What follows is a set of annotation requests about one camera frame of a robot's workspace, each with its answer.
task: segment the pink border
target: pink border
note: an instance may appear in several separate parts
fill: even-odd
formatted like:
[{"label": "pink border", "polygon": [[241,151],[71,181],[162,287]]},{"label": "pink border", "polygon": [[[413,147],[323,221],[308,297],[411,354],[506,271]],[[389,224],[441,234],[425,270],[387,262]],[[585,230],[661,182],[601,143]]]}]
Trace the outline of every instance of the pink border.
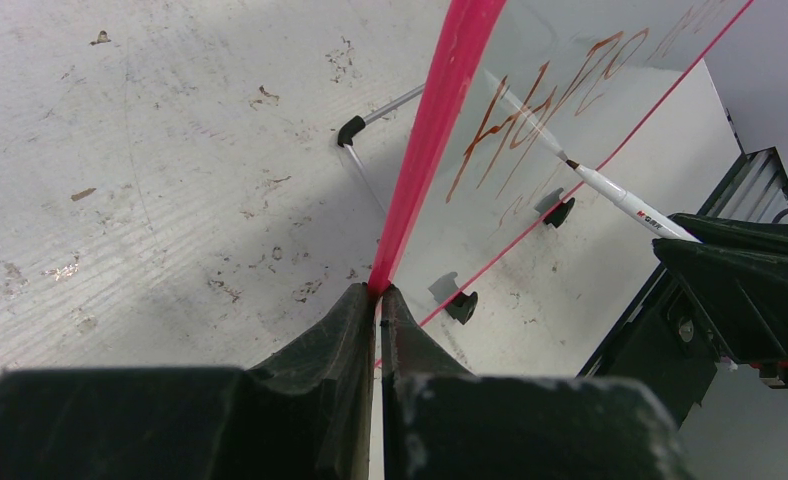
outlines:
[{"label": "pink border", "polygon": [[[624,148],[624,145],[626,145],[626,144],[627,144],[627,142],[629,142],[629,141],[630,141],[630,139],[631,139],[631,138],[633,137],[633,135],[635,135],[635,133],[636,133],[636,132],[637,132],[637,131],[638,131],[638,130],[641,128],[641,126],[644,124],[644,122],[646,122],[646,121],[647,121],[647,119],[648,119],[648,118],[650,118],[650,116],[651,116],[651,115],[653,115],[653,112],[654,112],[654,111],[656,111],[656,109],[657,109],[657,108],[659,108],[659,105],[662,105],[662,102],[664,102],[664,101],[665,101],[665,99],[666,99],[666,98],[668,98],[668,96],[671,94],[671,92],[673,92],[673,91],[674,91],[674,89],[676,89],[676,88],[677,88],[677,86],[678,86],[680,83],[682,83],[683,79],[685,79],[685,77],[686,77],[686,76],[688,76],[689,72],[691,72],[691,71],[694,69],[694,67],[696,67],[696,66],[697,66],[697,64],[698,64],[698,63],[700,63],[700,60],[701,60],[703,57],[705,57],[705,56],[706,56],[706,54],[709,52],[709,50],[710,50],[710,49],[711,49],[711,48],[712,48],[712,47],[713,47],[713,46],[714,46],[716,43],[718,43],[718,40],[720,40],[720,39],[721,39],[721,37],[723,37],[723,36],[724,36],[724,34],[725,34],[725,33],[727,33],[727,30],[729,30],[729,29],[730,29],[730,27],[732,27],[732,26],[733,26],[733,24],[736,22],[736,20],[738,20],[738,19],[739,19],[739,17],[741,17],[741,15],[742,15],[742,14],[745,12],[745,10],[747,10],[747,7],[749,7],[749,6],[750,6],[752,3],[753,3],[753,0],[749,0],[747,3],[745,3],[745,4],[744,4],[744,6],[741,8],[741,10],[739,10],[739,11],[738,11],[738,13],[736,13],[736,15],[735,15],[735,16],[732,18],[732,20],[730,20],[730,22],[729,22],[729,23],[727,23],[727,25],[726,25],[726,26],[724,26],[724,28],[721,30],[721,32],[720,32],[720,33],[718,33],[718,35],[717,35],[717,36],[716,36],[716,37],[715,37],[715,38],[712,40],[712,42],[709,44],[709,46],[707,46],[707,47],[706,47],[706,48],[703,50],[703,52],[701,52],[700,56],[698,56],[698,57],[697,57],[697,59],[694,61],[694,63],[692,63],[692,64],[691,64],[691,65],[688,67],[688,69],[686,69],[686,71],[685,71],[685,72],[683,72],[683,74],[680,76],[680,78],[678,78],[678,79],[677,79],[677,81],[676,81],[676,82],[674,82],[674,84],[673,84],[673,85],[671,85],[671,88],[669,88],[669,89],[668,89],[668,91],[666,91],[666,92],[665,92],[665,94],[664,94],[664,95],[662,95],[662,98],[660,98],[660,99],[659,99],[659,101],[658,101],[658,102],[656,102],[656,104],[655,104],[655,105],[653,105],[653,108],[651,108],[651,109],[650,109],[650,111],[649,111],[649,112],[647,112],[647,115],[645,115],[645,116],[644,116],[644,117],[641,119],[641,121],[640,121],[640,122],[638,122],[638,125],[636,125],[636,126],[635,126],[635,128],[633,128],[633,129],[632,129],[632,131],[629,133],[629,135],[627,135],[627,138],[625,138],[625,139],[624,139],[624,141],[623,141],[623,142],[621,142],[621,144],[620,144],[620,145],[618,145],[618,148],[616,148],[616,149],[615,149],[615,151],[614,151],[614,152],[612,152],[612,154],[611,154],[611,155],[609,155],[609,156],[606,158],[606,160],[603,160],[603,162],[602,162],[600,165],[598,165],[598,166],[597,166],[597,170],[600,170],[601,168],[603,168],[603,167],[604,167],[604,166],[605,166],[607,163],[609,163],[609,162],[612,160],[612,158],[613,158],[615,155],[617,155],[617,154],[618,154],[618,152],[619,152],[619,151],[621,151],[621,149],[622,149],[622,148]],[[564,197],[562,197],[562,201],[564,202],[565,200],[567,200],[568,198],[570,198],[570,197],[571,197],[571,196],[572,196],[572,195],[573,195],[573,194],[574,194],[574,193],[575,193],[575,192],[576,192],[576,191],[577,191],[577,190],[578,190],[578,189],[579,189],[581,186],[582,186],[582,183],[581,183],[581,182],[580,182],[580,183],[578,183],[578,184],[577,184],[577,185],[576,185],[574,188],[572,188],[572,189],[571,189],[571,191],[570,191],[570,192],[568,192],[568,193],[567,193],[567,194],[566,194]],[[553,210],[554,210],[554,209],[555,209],[557,206],[558,206],[558,204],[554,205],[554,206],[553,206],[553,208],[551,208],[550,210],[548,210],[548,211],[547,211],[547,213],[545,213],[544,215],[542,215],[541,217],[539,217],[539,218],[538,218],[538,220],[536,220],[536,221],[535,221],[535,223],[533,223],[533,224],[532,224],[532,225],[531,225],[529,228],[527,228],[526,230],[524,230],[524,231],[523,231],[523,233],[521,233],[521,234],[520,234],[520,235],[519,235],[519,236],[518,236],[518,237],[517,237],[517,238],[516,238],[514,241],[512,241],[512,243],[510,243],[510,244],[509,244],[509,246],[507,246],[506,248],[504,248],[504,249],[503,249],[503,250],[502,250],[502,251],[501,251],[501,252],[500,252],[500,253],[499,253],[499,254],[498,254],[496,257],[494,257],[494,259],[492,259],[490,262],[488,262],[488,264],[486,264],[484,267],[482,267],[482,268],[481,268],[481,269],[480,269],[480,270],[479,270],[479,271],[476,273],[476,275],[474,275],[474,276],[473,276],[473,277],[472,277],[470,280],[468,280],[467,282],[465,282],[465,283],[462,285],[462,287],[461,287],[461,288],[459,288],[459,290],[458,290],[458,291],[456,291],[456,293],[454,293],[453,295],[451,295],[451,296],[450,296],[450,298],[448,298],[448,299],[447,299],[447,300],[446,300],[444,303],[442,303],[442,304],[441,304],[441,305],[440,305],[438,308],[436,308],[436,309],[435,309],[435,310],[434,310],[432,313],[430,313],[428,317],[426,317],[426,318],[425,318],[423,321],[421,321],[421,322],[420,322],[420,326],[421,326],[421,327],[425,326],[427,323],[429,323],[429,322],[430,322],[430,320],[432,320],[433,318],[435,318],[435,316],[436,316],[436,315],[438,315],[438,313],[439,313],[441,310],[444,310],[444,307],[446,307],[446,306],[447,306],[447,304],[448,304],[448,303],[450,303],[450,302],[453,300],[453,298],[455,298],[455,296],[459,294],[459,292],[462,292],[463,290],[465,290],[466,288],[468,288],[468,287],[469,287],[469,286],[470,286],[470,285],[471,285],[473,282],[475,282],[475,281],[476,281],[476,279],[477,279],[477,278],[479,278],[479,277],[480,277],[480,276],[481,276],[483,273],[485,273],[485,271],[486,271],[486,270],[488,270],[488,269],[489,269],[489,268],[491,268],[491,267],[492,267],[492,266],[493,266],[495,263],[497,263],[497,261],[498,261],[498,260],[500,260],[500,258],[501,258],[501,257],[503,257],[503,255],[505,255],[505,254],[506,254],[506,252],[508,252],[509,250],[511,250],[511,249],[512,249],[512,247],[514,247],[515,245],[517,245],[517,244],[518,244],[518,242],[520,242],[520,241],[521,241],[521,240],[522,240],[522,239],[523,239],[525,236],[527,236],[527,234],[529,234],[529,232],[531,232],[531,231],[532,231],[532,230],[533,230],[535,227],[537,227],[539,224],[541,224],[541,222],[542,222],[542,221],[544,221],[544,218],[545,218],[545,217],[547,217],[547,215],[550,215],[550,213],[551,213],[551,212],[552,212],[552,211],[553,211]]]},{"label": "pink border", "polygon": [[[391,285],[482,52],[505,3],[505,0],[454,0],[447,11],[429,68],[426,93],[421,97],[391,199],[391,211],[373,260],[368,280],[371,295],[381,295]],[[450,88],[451,84],[458,84],[459,88]]]}]

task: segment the metal stand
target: metal stand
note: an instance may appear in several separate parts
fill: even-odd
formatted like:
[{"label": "metal stand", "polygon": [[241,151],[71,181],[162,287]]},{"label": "metal stand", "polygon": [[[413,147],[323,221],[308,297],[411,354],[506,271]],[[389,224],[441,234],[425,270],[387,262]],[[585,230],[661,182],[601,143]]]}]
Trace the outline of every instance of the metal stand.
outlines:
[{"label": "metal stand", "polygon": [[359,175],[362,177],[362,181],[365,182],[365,185],[370,190],[371,194],[373,195],[373,199],[376,200],[377,205],[382,210],[384,214],[388,214],[388,209],[382,204],[382,200],[379,199],[379,196],[376,193],[376,189],[373,188],[373,185],[370,183],[370,179],[368,178],[367,169],[365,168],[364,163],[359,158],[359,154],[356,153],[355,148],[353,148],[353,137],[355,137],[359,132],[365,129],[366,126],[370,125],[371,123],[379,120],[380,118],[388,115],[389,113],[397,110],[410,100],[417,98],[418,95],[423,93],[423,89],[426,87],[426,84],[417,86],[410,90],[409,92],[401,95],[390,103],[383,105],[382,107],[370,112],[364,117],[360,117],[356,115],[349,122],[345,123],[341,129],[338,130],[338,139],[336,143],[339,147],[343,148],[347,151],[347,155],[350,159],[353,160],[353,163],[356,165],[356,168],[359,170]]}]

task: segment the brand logo on marker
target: brand logo on marker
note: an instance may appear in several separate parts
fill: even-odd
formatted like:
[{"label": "brand logo on marker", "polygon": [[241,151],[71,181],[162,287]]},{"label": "brand logo on marker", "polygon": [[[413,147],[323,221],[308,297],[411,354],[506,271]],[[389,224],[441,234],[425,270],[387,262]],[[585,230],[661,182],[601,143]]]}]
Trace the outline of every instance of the brand logo on marker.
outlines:
[{"label": "brand logo on marker", "polygon": [[659,230],[660,228],[662,228],[662,224],[661,223],[659,223],[656,220],[650,218],[650,215],[644,213],[644,211],[639,210],[638,212],[636,212],[636,215],[638,215],[640,218],[643,218],[645,222],[649,223],[650,226],[652,226],[656,230]]}]

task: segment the black corner connector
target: black corner connector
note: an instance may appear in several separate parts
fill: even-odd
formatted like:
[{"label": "black corner connector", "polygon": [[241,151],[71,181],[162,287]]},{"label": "black corner connector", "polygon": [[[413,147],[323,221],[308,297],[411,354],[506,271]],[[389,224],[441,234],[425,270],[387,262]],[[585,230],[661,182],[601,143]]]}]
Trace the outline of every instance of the black corner connector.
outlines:
[{"label": "black corner connector", "polygon": [[553,225],[555,228],[561,227],[562,224],[565,223],[565,219],[567,219],[568,215],[571,213],[571,209],[574,208],[575,202],[576,200],[570,198],[567,202],[560,203],[558,207],[550,212],[550,215],[544,218],[544,223]]},{"label": "black corner connector", "polygon": [[476,302],[479,296],[476,292],[470,295],[465,295],[464,292],[459,292],[458,295],[444,307],[444,310],[455,318],[462,325],[468,323],[468,320],[473,317],[473,312],[476,310]]},{"label": "black corner connector", "polygon": [[365,120],[356,115],[351,118],[349,122],[345,123],[341,130],[338,130],[338,146],[353,145],[353,137],[358,135],[359,132],[365,129]]}]

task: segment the black rubber foot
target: black rubber foot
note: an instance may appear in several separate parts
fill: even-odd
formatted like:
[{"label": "black rubber foot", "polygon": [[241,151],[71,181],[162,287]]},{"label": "black rubber foot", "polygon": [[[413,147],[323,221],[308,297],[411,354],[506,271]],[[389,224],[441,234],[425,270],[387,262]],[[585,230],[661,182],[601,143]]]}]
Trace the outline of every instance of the black rubber foot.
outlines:
[{"label": "black rubber foot", "polygon": [[576,200],[570,198],[567,202],[560,204],[555,210],[550,212],[550,215],[547,215],[547,218],[544,219],[544,223],[553,225],[555,228],[561,227],[562,224],[565,223],[565,219],[568,218],[568,215],[571,213],[571,209],[574,208],[574,203],[576,203]]},{"label": "black rubber foot", "polygon": [[444,310],[447,310],[447,313],[450,314],[451,317],[455,318],[459,321],[462,325],[468,323],[468,320],[473,317],[473,312],[476,310],[476,302],[479,300],[479,296],[476,292],[465,295],[463,292],[459,292],[456,295],[456,298],[453,299],[452,302],[448,303]]}]

